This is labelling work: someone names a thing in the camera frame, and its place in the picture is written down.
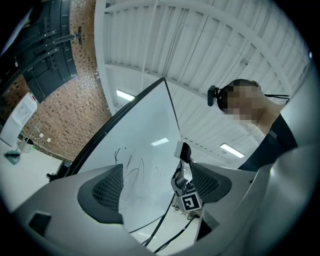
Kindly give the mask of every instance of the ceiling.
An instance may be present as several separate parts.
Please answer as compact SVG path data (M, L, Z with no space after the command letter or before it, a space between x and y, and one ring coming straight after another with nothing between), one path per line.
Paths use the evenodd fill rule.
M257 81L265 94L291 96L309 67L306 43L270 1L115 0L105 7L105 0L97 1L94 34L110 112L128 103L117 89L137 95L165 76L196 162L238 168L264 138L254 126L208 107L211 85L222 88L241 78ZM245 157L223 150L222 143Z

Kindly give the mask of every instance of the floor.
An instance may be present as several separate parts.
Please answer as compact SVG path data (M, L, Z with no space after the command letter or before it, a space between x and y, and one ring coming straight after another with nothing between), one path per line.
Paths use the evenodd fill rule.
M13 165L4 153L16 150L17 146L10 147L0 140L0 193L10 213L47 184L46 174L56 173L62 162L32 149L30 153L22 153L19 163Z
M189 222L189 220L187 219L188 214L183 215L182 213L182 211L176 211L173 206L170 206L169 211L167 212L167 215L164 218L160 228L146 247L148 250L154 252L185 227L185 225ZM149 226L132 233L131 235L135 239L137 239L138 242L142 243L150 237L159 221L160 220L157 220ZM193 245L198 225L199 218L193 219L188 228L180 236L173 240L165 249L159 251L157 255L171 255Z

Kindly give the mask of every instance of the ceiling light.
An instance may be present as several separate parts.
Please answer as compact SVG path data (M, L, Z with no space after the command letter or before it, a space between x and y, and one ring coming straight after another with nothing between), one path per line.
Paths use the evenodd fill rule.
M124 98L124 99L126 99L128 101L132 101L135 98L135 96L133 96L131 94L128 94L128 93L126 93L126 92L124 92L122 90L116 90L116 94L119 97Z
M234 148L230 147L228 144L223 143L220 145L221 148L223 148L226 151L229 151L231 154L234 154L238 158L244 158L245 155L241 154L239 151L235 150Z
M167 143L169 142L169 140L167 138L162 138L154 143L151 143L152 146L158 146L158 145L161 145L163 143Z

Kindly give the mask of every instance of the whiteboard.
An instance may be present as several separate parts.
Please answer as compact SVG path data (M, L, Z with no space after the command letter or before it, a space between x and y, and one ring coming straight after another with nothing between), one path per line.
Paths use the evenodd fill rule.
M165 79L161 78L158 83L148 87L112 118L119 120L78 172L123 164L119 213L129 232L164 215L174 194L171 178L179 164L174 153L181 135ZM125 110L131 105L134 106L129 111ZM112 122L98 133L107 130L109 123Z

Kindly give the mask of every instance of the person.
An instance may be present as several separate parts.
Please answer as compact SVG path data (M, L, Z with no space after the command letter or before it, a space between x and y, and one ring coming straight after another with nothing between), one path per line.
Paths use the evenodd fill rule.
M263 94L255 81L236 79L222 89L214 88L213 97L223 113L234 119L254 125L264 139L239 169L257 172L272 164L284 152L297 147L287 123L281 115L285 104L276 104L269 98L289 100L288 95Z

